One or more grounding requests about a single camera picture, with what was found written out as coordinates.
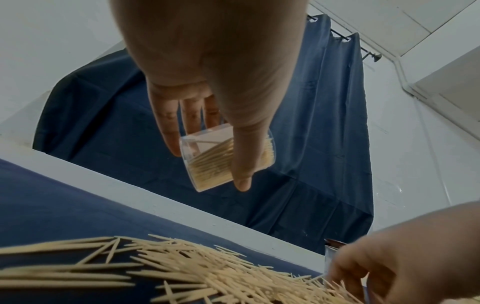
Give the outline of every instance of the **dark blue curtain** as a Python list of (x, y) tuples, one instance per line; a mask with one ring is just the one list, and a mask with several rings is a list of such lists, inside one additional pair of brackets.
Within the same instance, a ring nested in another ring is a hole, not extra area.
[(288, 92), (271, 124), (277, 160), (240, 193), (197, 193), (155, 124), (145, 79), (120, 51), (62, 79), (37, 127), (37, 150), (181, 203), (324, 252), (373, 220), (360, 39), (332, 36), (329, 17), (307, 22)]

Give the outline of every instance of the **toothpick container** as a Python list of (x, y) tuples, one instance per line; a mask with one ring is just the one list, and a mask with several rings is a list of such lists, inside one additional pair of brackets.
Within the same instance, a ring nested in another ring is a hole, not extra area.
[[(206, 129), (180, 138), (181, 156), (195, 190), (202, 192), (233, 180), (231, 164), (234, 132), (230, 124)], [(270, 130), (256, 171), (275, 163), (275, 143)]]

